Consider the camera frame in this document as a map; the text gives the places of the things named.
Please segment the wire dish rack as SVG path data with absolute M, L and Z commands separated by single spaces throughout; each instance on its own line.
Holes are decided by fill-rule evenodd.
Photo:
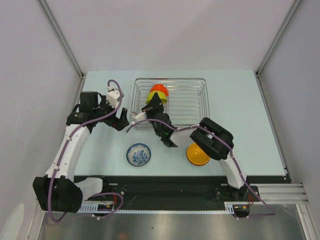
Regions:
M 136 78 L 132 112 L 142 112 L 147 96 L 156 84 L 162 84 L 168 90 L 167 103 L 163 107 L 175 127 L 187 127 L 210 117 L 207 82 L 201 77 Z

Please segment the red-orange bowl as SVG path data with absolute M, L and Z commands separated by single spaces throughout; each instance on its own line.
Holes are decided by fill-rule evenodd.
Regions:
M 167 97 L 169 96 L 169 91 L 163 84 L 154 84 L 150 89 L 150 92 L 153 91 L 160 91 L 164 93 Z

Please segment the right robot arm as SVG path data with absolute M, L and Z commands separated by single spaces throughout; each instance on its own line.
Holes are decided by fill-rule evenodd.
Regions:
M 234 137 L 228 130 L 208 117 L 185 128 L 174 127 L 158 93 L 146 100 L 142 112 L 165 146 L 175 148 L 193 141 L 207 156 L 219 162 L 227 177 L 231 196 L 237 201 L 248 196 L 247 176 L 235 159 Z

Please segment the yellow-green bowl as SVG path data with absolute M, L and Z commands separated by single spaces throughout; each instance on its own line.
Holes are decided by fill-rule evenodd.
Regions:
M 148 93 L 145 103 L 149 104 L 153 98 L 159 99 L 162 104 L 166 104 L 168 102 L 167 96 L 164 92 L 159 90 L 153 90 Z

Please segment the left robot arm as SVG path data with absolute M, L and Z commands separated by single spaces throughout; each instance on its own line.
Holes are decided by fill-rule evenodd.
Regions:
M 43 177 L 36 177 L 32 187 L 44 211 L 77 213 L 83 201 L 92 196 L 105 200 L 111 188 L 99 177 L 88 177 L 74 182 L 75 169 L 82 149 L 98 123 L 122 131 L 129 125 L 126 108 L 120 117 L 117 111 L 124 94 L 109 88 L 106 95 L 83 91 L 66 120 L 64 138 L 57 155 Z

